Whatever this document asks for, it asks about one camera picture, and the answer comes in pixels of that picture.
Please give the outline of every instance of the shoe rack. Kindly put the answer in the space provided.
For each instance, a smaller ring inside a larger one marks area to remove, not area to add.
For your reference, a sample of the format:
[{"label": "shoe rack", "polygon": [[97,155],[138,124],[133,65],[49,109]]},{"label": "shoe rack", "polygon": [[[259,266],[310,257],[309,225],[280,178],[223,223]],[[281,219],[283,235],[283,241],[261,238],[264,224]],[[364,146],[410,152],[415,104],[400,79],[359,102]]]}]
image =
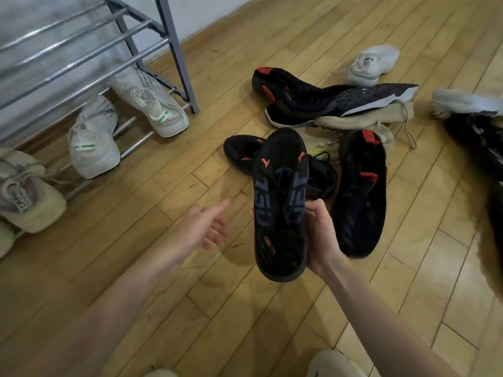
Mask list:
[{"label": "shoe rack", "polygon": [[[50,56],[53,54],[56,50],[65,47],[69,43],[74,43],[77,42],[79,39],[83,39],[85,36],[93,34],[97,29],[107,25],[107,24],[116,24],[117,27],[119,28],[119,35],[117,37],[113,38],[112,40],[104,43],[103,45],[92,48],[89,50],[84,56],[78,58],[72,63],[68,63],[61,67],[59,70],[56,72],[52,73],[51,75],[48,75],[41,81],[37,82],[36,84],[30,85],[28,88],[23,90],[21,93],[15,95],[14,97],[8,98],[8,100],[3,100],[0,101],[0,114],[2,113],[2,110],[6,108],[7,106],[10,106],[11,104],[21,100],[22,98],[30,95],[31,93],[35,92],[36,90],[40,89],[41,87],[49,84],[50,82],[53,82],[57,78],[65,75],[69,71],[78,68],[79,66],[82,66],[84,63],[90,61],[94,57],[98,56],[99,54],[102,54],[106,52],[107,50],[110,50],[110,48],[124,42],[128,49],[129,52],[131,53],[131,58],[124,63],[120,64],[120,66],[115,67],[114,69],[108,71],[106,74],[100,76],[98,79],[93,80],[89,84],[85,85],[84,87],[75,90],[72,94],[64,97],[63,99],[57,101],[53,105],[49,106],[47,109],[42,111],[40,114],[35,116],[33,119],[30,119],[30,121],[24,125],[22,128],[18,129],[15,132],[12,132],[8,137],[4,138],[2,141],[7,142],[16,136],[19,136],[19,133],[22,133],[23,130],[26,130],[28,127],[33,126],[36,122],[40,121],[41,119],[44,119],[45,117],[49,116],[53,112],[57,111],[61,107],[64,107],[65,104],[75,100],[76,98],[79,98],[82,95],[87,94],[89,91],[94,90],[96,93],[103,94],[105,91],[109,89],[109,84],[107,81],[110,80],[114,75],[117,75],[120,73],[123,69],[127,68],[128,66],[131,66],[133,64],[136,64],[140,69],[145,71],[146,73],[152,75],[157,81],[160,82],[163,86],[165,86],[168,89],[169,94],[177,94],[179,95],[184,101],[185,105],[182,106],[183,109],[187,109],[188,107],[191,108],[192,113],[198,113],[198,107],[196,100],[194,98],[194,93],[192,91],[192,85],[189,79],[189,74],[187,72],[187,67],[185,65],[185,60],[182,54],[182,50],[180,48],[180,43],[177,37],[176,30],[174,28],[174,23],[173,23],[173,17],[171,14],[170,6],[168,4],[168,0],[155,0],[155,3],[157,5],[157,9],[159,11],[159,16],[161,23],[158,23],[157,21],[153,20],[152,18],[149,18],[145,14],[139,12],[138,10],[132,8],[131,6],[125,4],[121,0],[101,0],[99,3],[96,5],[92,5],[84,10],[81,10],[79,12],[76,12],[74,14],[68,15],[63,19],[60,19],[58,21],[52,22],[46,26],[39,27],[37,29],[34,29],[33,31],[30,31],[29,33],[24,34],[21,37],[16,38],[13,41],[10,41],[8,43],[0,44],[0,55],[7,53],[9,50],[16,50],[16,47],[20,45],[21,43],[24,43],[28,40],[36,40],[37,36],[39,36],[42,33],[46,33],[48,31],[51,31],[59,26],[63,26],[79,17],[89,15],[91,16],[91,13],[96,13],[98,9],[101,8],[108,8],[110,10],[110,14],[106,16],[105,18],[102,18],[101,20],[98,20],[97,22],[90,24],[89,26],[86,26],[85,28],[77,31],[76,33],[72,34],[69,37],[66,37],[65,39],[54,43],[48,47],[43,48],[39,52],[30,55],[26,58],[23,58],[20,61],[17,61],[16,63],[10,64],[7,67],[0,68],[0,79],[3,77],[6,77],[7,75],[12,75],[15,72],[20,71],[21,69],[29,66],[34,66],[38,60],[41,60],[47,56]],[[134,27],[128,29],[126,26],[126,23],[124,21],[124,16],[128,15],[129,17],[133,18],[138,22]],[[154,31],[157,33],[160,37],[160,40],[154,43],[152,46],[146,48],[145,50],[139,51],[134,43],[133,36],[140,31],[143,31],[145,29],[149,29],[151,31]],[[152,73],[150,70],[148,70],[143,62],[143,58],[148,56],[149,54],[155,52],[156,50],[169,45],[171,52],[173,54],[173,58],[176,64],[176,67],[178,69],[179,77],[182,83],[183,88],[178,88],[173,86],[170,82],[167,80],[163,79],[157,74]],[[38,137],[39,135],[43,134],[45,131],[48,129],[54,127],[57,125],[60,121],[65,119],[67,116],[69,116],[72,113],[75,113],[78,111],[83,104],[76,108],[72,108],[71,111],[69,111],[67,114],[62,116],[56,121],[53,121],[46,126],[42,127],[38,131],[35,131],[22,141],[14,143],[13,146],[15,147],[20,147],[30,140]],[[137,119],[137,116],[129,119],[125,123],[123,123],[121,126],[117,127],[115,132],[113,133],[114,138],[118,137],[122,132],[124,132],[130,125],[132,125],[135,120]],[[143,138],[138,140],[135,144],[131,145],[128,149],[123,151],[121,153],[121,159],[127,157],[129,154],[131,154],[135,149],[140,147],[144,142],[146,142],[152,135],[154,134],[154,131],[152,130],[148,134],[146,134]],[[69,169],[72,167],[71,163],[68,163],[61,167],[58,170],[58,174],[61,174],[65,170]],[[69,192],[65,198],[67,200],[71,199],[72,197],[76,196],[81,190],[86,188],[92,180],[85,180],[82,183],[80,183],[75,189],[73,189],[71,192]]]}]

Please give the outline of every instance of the wooden floor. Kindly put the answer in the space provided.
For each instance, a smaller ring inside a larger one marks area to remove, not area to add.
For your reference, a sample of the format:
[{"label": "wooden floor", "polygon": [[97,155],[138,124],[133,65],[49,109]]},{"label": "wooden floor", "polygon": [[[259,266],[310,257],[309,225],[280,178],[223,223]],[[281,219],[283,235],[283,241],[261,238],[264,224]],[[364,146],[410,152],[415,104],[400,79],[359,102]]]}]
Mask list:
[{"label": "wooden floor", "polygon": [[[221,145],[235,133],[271,132],[267,101],[252,93],[255,68],[328,86],[344,82],[342,68],[360,50],[389,43],[400,58],[381,81],[421,85],[410,123],[418,148],[398,135],[381,240],[354,265],[462,376],[502,376],[490,183],[428,115],[438,87],[501,95],[502,1],[263,0],[185,50],[201,109],[188,130],[147,142],[0,263],[0,374],[77,317],[192,204],[229,198],[228,246],[197,250],[166,278],[102,376],[160,367],[181,377],[303,376],[316,349],[335,346],[377,376],[321,279],[307,270],[280,285],[258,271],[252,184]],[[167,58],[152,67],[175,74]]]}]

